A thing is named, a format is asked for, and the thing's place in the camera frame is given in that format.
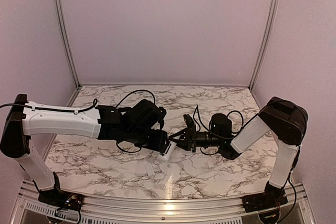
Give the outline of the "white battery cover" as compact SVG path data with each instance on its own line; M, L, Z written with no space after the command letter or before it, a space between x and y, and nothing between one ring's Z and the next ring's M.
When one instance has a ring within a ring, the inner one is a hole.
M155 171L154 171L154 168L153 168L152 164L146 164L145 165L145 170L146 170L149 177L155 176Z

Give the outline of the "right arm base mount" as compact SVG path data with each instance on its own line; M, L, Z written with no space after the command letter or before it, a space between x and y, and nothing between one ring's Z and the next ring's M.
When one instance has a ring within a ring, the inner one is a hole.
M246 212L253 212L279 207L286 204L288 199L285 196L284 186L278 188L267 182L264 192L243 196L242 202Z

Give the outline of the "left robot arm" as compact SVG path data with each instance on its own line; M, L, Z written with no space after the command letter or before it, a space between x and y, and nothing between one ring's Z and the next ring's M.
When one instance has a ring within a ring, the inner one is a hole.
M134 107L117 108L99 105L94 99L88 108L48 106L28 101L26 94L18 94L9 103L1 151L18 161L33 179L38 190L54 205L66 202L66 193L60 189L58 177L35 151L30 138L37 134L76 135L98 140L127 141L142 149L159 152L168 160L175 144L163 130L166 110L143 99Z

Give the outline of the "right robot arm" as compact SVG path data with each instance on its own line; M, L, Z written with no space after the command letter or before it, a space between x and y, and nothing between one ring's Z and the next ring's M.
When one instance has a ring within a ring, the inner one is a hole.
M308 112L304 108L294 102L272 97L237 132L233 131L233 123L227 114L213 114L208 126L189 114L183 118L186 127L169 136L169 140L186 151L216 147L222 157L235 160L259 140L269 138L276 148L276 158L265 192L260 195L260 203L271 207L280 199L280 191L297 164L306 135ZM197 130L197 125L203 126L204 130Z

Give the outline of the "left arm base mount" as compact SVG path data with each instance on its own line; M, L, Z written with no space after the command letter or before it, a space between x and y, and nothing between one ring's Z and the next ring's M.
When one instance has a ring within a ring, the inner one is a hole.
M84 195L79 193L73 193L70 191L65 191L60 188L60 182L58 175L53 172L54 175L54 187L51 190L38 190L40 202L52 205L61 209L70 209L74 211L80 211Z

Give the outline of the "white remote control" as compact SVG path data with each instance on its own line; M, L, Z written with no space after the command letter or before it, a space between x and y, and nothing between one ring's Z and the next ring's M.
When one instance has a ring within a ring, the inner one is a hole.
M156 159L158 161L167 162L170 159L173 151L175 150L175 147L176 147L175 142L167 141Z

